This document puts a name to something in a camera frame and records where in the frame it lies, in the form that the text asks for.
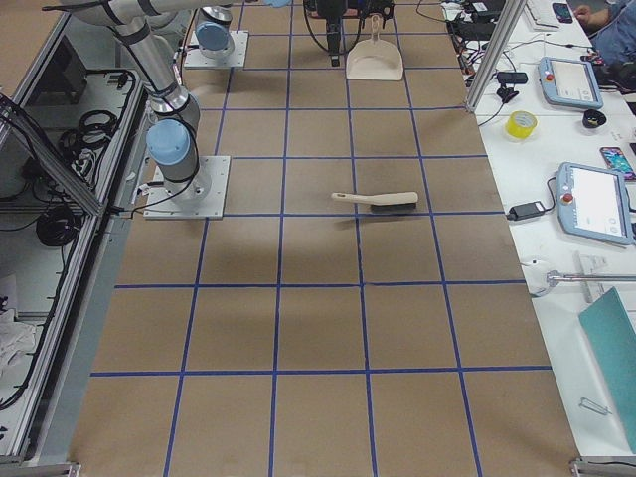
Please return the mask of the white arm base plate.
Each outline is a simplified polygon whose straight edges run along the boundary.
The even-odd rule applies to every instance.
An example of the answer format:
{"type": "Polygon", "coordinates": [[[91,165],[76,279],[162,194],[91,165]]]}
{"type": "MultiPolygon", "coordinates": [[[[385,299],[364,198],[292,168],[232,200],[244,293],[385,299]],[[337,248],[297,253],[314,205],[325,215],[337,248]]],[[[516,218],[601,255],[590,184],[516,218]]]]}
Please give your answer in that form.
{"type": "Polygon", "coordinates": [[[225,211],[228,179],[231,169],[230,156],[200,156],[199,171],[188,188],[185,183],[176,184],[164,180],[158,166],[155,167],[153,180],[161,182],[150,189],[149,207],[142,210],[149,220],[221,220],[225,211]]]}
{"type": "Polygon", "coordinates": [[[223,49],[201,48],[196,33],[192,33],[184,61],[187,70],[225,70],[243,68],[246,59],[248,31],[229,31],[223,49]]]}

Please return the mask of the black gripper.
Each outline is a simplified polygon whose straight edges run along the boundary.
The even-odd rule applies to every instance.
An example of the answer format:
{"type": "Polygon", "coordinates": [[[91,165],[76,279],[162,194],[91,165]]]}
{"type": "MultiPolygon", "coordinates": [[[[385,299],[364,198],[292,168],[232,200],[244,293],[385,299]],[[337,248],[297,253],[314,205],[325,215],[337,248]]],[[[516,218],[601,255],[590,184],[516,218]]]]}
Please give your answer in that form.
{"type": "Polygon", "coordinates": [[[340,60],[347,55],[360,40],[362,28],[366,20],[380,16],[382,26],[394,16],[395,2],[390,0],[309,0],[303,2],[303,16],[307,31],[314,43],[327,53],[332,67],[339,67],[340,60]],[[345,46],[343,20],[353,18],[358,21],[357,34],[351,47],[345,46]],[[317,39],[309,23],[310,19],[325,21],[326,45],[317,39]]]}

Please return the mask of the person hand at desk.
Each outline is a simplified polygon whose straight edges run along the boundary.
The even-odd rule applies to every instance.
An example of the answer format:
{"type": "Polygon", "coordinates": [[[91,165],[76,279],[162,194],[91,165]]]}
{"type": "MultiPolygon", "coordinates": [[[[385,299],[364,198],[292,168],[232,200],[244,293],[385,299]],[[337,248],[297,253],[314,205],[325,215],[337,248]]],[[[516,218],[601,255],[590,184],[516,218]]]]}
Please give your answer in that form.
{"type": "Polygon", "coordinates": [[[610,21],[610,13],[607,9],[593,12],[588,5],[580,5],[573,10],[574,18],[582,27],[601,28],[610,21]]]}

